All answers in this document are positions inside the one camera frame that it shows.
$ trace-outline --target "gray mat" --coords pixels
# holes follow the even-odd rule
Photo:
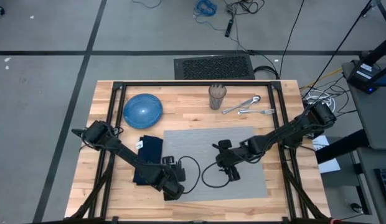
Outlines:
[[[219,140],[230,139],[233,147],[240,141],[253,136],[253,128],[217,128],[191,129],[184,131],[165,131],[162,156],[174,156],[178,160],[182,156],[191,156],[200,164],[201,171],[215,162],[219,153],[212,147]],[[190,190],[197,180],[198,168],[191,159],[183,159],[182,166],[186,171],[186,181],[181,182],[185,191]],[[263,198],[268,196],[262,164],[240,163],[236,165],[241,179],[229,183],[221,189],[205,186],[201,179],[196,188],[189,194],[182,195],[179,201],[206,201],[243,198]],[[209,168],[204,180],[210,185],[222,185],[228,180],[224,172],[219,171],[217,165]]]

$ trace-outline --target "fork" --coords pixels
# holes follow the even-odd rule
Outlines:
[[[270,110],[248,110],[248,109],[240,109],[237,114],[238,115],[241,115],[241,114],[244,114],[244,113],[261,113],[261,114],[264,114],[264,115],[269,115],[269,114],[273,114],[275,113],[275,109],[270,109]]]

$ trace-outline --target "black cloth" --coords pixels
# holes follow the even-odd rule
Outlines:
[[[154,164],[160,164],[162,153],[162,139],[154,136],[140,137],[140,141],[143,142],[143,147],[138,149],[138,157],[144,162],[152,162]],[[146,180],[141,177],[138,171],[135,169],[133,176],[133,182],[136,185],[149,185]]]

